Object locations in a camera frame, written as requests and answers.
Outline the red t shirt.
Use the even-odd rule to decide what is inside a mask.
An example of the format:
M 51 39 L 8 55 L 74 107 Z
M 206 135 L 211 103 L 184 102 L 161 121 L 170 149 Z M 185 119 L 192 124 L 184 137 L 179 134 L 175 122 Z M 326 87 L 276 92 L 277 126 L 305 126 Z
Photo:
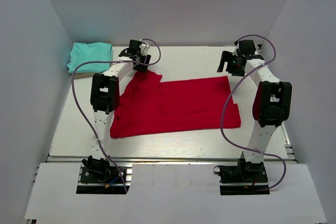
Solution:
M 161 79 L 152 71 L 135 73 L 114 113 L 111 138 L 241 126 L 238 105 L 227 98 L 227 76 Z

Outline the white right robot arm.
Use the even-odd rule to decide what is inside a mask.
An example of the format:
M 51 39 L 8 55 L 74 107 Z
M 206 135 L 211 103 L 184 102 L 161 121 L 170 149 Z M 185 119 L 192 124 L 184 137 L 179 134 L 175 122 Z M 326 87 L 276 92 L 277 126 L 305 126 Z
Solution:
M 251 77 L 257 87 L 252 107 L 254 128 L 242 158 L 247 162 L 237 168 L 238 177 L 247 182 L 256 175 L 252 164 L 264 161 L 264 154 L 276 129 L 289 117 L 292 85 L 278 79 L 259 54 L 253 40 L 234 42 L 234 52 L 223 52 L 226 71 L 232 76 Z

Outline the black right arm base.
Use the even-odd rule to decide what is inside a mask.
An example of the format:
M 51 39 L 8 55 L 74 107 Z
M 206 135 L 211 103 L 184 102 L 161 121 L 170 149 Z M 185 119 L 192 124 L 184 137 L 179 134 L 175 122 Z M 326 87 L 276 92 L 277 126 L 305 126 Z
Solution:
M 222 196 L 269 195 L 268 177 L 263 162 L 252 163 L 240 158 L 236 165 L 217 165 Z

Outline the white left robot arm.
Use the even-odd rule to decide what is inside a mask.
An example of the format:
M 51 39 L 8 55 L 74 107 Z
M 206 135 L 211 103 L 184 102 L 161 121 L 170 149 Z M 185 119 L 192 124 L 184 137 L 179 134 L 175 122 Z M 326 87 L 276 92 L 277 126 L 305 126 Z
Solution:
M 131 40 L 117 62 L 92 78 L 92 129 L 104 157 L 111 138 L 240 126 L 226 76 L 164 82 L 148 69 L 150 43 Z

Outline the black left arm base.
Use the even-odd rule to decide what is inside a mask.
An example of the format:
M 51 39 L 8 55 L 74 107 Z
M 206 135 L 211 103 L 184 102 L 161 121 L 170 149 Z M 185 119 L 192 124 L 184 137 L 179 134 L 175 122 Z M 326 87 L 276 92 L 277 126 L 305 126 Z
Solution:
M 131 185 L 132 168 L 116 168 L 107 159 L 89 156 L 82 160 L 77 194 L 125 195 Z

